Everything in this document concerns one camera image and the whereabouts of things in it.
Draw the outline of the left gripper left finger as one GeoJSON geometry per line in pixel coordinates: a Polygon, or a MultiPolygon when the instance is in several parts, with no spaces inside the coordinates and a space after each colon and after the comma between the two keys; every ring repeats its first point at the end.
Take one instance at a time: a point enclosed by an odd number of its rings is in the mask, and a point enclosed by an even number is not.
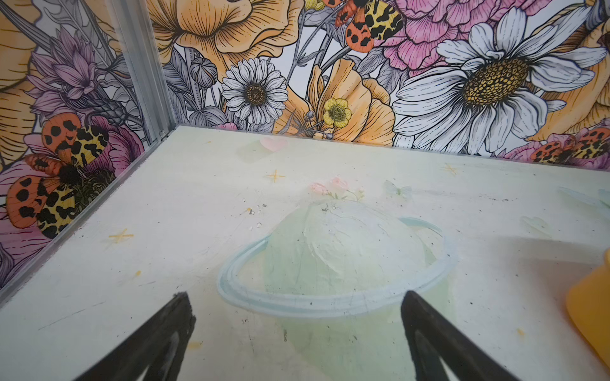
{"type": "Polygon", "coordinates": [[[195,328],[187,293],[180,292],[78,380],[176,380],[195,328]]]}

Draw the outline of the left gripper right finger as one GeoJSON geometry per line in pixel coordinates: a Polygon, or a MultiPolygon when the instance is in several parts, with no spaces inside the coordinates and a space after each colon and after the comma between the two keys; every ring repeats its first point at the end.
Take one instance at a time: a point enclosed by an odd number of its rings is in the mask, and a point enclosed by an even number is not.
{"type": "Polygon", "coordinates": [[[518,380],[416,292],[400,312],[417,380],[448,380],[445,368],[459,380],[518,380]]]}

